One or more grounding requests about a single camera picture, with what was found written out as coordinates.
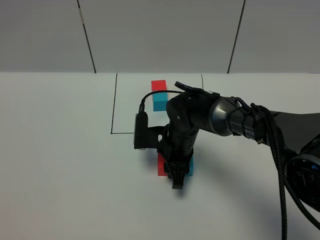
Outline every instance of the white wall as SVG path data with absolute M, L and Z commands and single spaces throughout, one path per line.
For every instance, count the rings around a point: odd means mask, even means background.
M 96 70 L 226 73 L 243 1 L 81 0 Z
M 0 72 L 94 72 L 76 0 L 0 5 Z
M 247 0 L 231 73 L 320 73 L 318 0 Z

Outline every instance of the white table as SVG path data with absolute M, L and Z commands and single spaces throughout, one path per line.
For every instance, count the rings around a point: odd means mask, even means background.
M 270 82 L 253 77 L 204 74 L 203 84 L 225 96 L 295 110 L 286 92 L 250 94 L 271 88 L 276 75 Z M 289 93 L 301 93 L 300 106 L 292 100 L 298 112 L 320 111 L 319 97 L 306 94 L 317 92 L 318 78 L 295 77 Z M 115 79 L 0 74 L 0 239 L 281 239 L 277 173 L 267 146 L 200 131 L 194 176 L 183 192 L 174 190 L 157 176 L 155 150 L 134 150 L 132 134 L 110 134 Z M 287 209 L 289 240 L 319 239 L 290 197 Z

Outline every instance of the red and cyan block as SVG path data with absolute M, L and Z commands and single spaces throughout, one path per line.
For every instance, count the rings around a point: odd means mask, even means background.
M 166 160 L 160 152 L 158 152 L 158 176 L 168 176 L 168 173 L 165 172 Z M 194 174 L 194 157 L 191 158 L 189 173 L 186 176 L 192 176 Z
M 166 80 L 155 80 L 151 81 L 151 90 L 154 91 L 161 91 L 167 90 Z M 152 95 L 152 102 L 153 102 L 153 111 L 160 112 L 166 110 L 166 105 L 168 102 L 168 93 L 167 92 L 160 92 Z
M 158 152 L 158 176 L 168 176 L 168 174 L 165 173 L 165 163 L 166 160 L 162 154 Z

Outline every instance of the red block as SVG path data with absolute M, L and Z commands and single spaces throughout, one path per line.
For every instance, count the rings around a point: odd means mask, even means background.
M 165 163 L 166 160 L 161 153 L 158 152 L 158 176 L 168 176 L 168 174 L 165 173 Z
M 154 91 L 167 90 L 166 80 L 151 81 L 151 90 L 153 92 Z

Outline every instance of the robotic arm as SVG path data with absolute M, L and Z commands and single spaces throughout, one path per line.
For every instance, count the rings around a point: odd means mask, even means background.
M 320 212 L 320 113 L 274 112 L 263 106 L 249 106 L 239 97 L 223 97 L 180 82 L 175 86 L 184 92 L 168 91 L 180 93 L 166 104 L 169 124 L 148 127 L 144 101 L 161 92 L 156 91 L 142 99 L 134 131 L 135 149 L 154 148 L 162 154 L 172 188 L 183 187 L 194 143 L 202 129 L 220 136 L 244 136 L 270 146 L 279 173 L 280 198 L 285 185 L 295 202 L 300 199 Z M 303 212 L 302 203 L 296 204 Z

